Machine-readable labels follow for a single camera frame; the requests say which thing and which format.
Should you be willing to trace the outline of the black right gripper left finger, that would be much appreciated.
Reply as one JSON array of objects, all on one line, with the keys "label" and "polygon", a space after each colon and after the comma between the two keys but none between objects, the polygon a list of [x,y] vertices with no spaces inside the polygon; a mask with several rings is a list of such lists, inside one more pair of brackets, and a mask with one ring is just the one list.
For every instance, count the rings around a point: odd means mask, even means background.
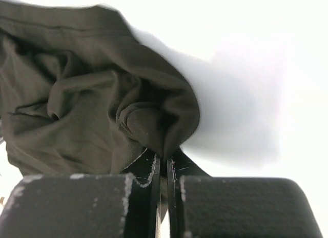
[{"label": "black right gripper left finger", "polygon": [[1,237],[157,237],[160,164],[145,150],[120,174],[27,176],[1,214]]}]

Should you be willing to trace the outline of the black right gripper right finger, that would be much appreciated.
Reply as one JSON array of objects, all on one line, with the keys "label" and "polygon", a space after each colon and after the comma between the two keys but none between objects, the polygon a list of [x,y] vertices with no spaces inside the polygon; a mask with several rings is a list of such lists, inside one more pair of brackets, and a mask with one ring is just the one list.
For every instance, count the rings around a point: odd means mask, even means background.
[{"label": "black right gripper right finger", "polygon": [[181,150],[167,160],[171,237],[322,237],[294,181],[212,177]]}]

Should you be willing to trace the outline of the black t-shirt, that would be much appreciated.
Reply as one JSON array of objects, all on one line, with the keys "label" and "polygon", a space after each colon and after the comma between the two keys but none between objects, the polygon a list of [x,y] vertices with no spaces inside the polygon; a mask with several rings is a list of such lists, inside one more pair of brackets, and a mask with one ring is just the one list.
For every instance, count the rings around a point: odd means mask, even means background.
[{"label": "black t-shirt", "polygon": [[187,80],[100,6],[1,1],[1,122],[23,175],[118,173],[168,158],[196,130]]}]

